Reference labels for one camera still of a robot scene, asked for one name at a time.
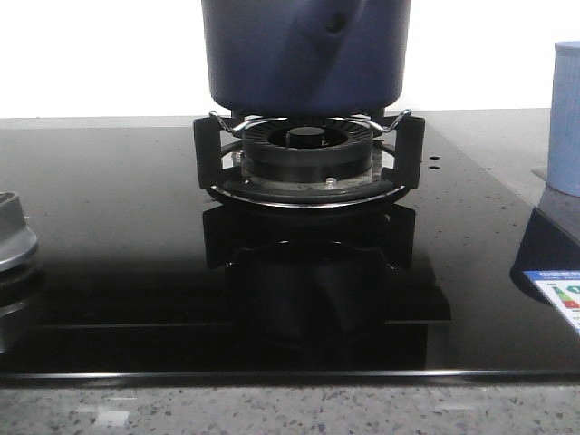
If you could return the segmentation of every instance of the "blue pot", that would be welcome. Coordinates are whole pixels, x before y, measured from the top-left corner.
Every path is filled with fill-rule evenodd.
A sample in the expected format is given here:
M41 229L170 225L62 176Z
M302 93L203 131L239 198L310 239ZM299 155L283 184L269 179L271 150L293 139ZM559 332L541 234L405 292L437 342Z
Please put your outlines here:
M411 0L202 0L211 95L264 116L347 116L401 95Z

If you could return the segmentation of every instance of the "glass surface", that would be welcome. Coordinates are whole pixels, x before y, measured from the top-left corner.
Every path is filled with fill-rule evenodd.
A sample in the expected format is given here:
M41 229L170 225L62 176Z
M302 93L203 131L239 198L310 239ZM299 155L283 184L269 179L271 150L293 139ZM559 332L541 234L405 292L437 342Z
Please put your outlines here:
M280 212L198 188L192 129L0 130L40 239L0 275L4 384L572 380L524 270L578 244L429 130L396 206Z

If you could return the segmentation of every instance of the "pot handle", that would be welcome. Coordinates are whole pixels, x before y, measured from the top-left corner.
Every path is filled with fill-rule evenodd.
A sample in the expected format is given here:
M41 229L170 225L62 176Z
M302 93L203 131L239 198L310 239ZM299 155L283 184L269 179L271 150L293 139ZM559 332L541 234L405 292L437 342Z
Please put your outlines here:
M295 23L314 44L341 44L367 0L303 0Z

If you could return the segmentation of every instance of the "gray countertop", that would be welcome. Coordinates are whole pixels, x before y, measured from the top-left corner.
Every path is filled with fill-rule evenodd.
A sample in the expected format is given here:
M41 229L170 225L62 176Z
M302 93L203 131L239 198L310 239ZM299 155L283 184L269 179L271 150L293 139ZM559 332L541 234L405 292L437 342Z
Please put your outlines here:
M543 194L554 203L532 173L546 166L549 110L419 115L528 203ZM0 120L0 129L179 126L192 118ZM579 396L576 386L556 385L4 389L0 434L578 433Z

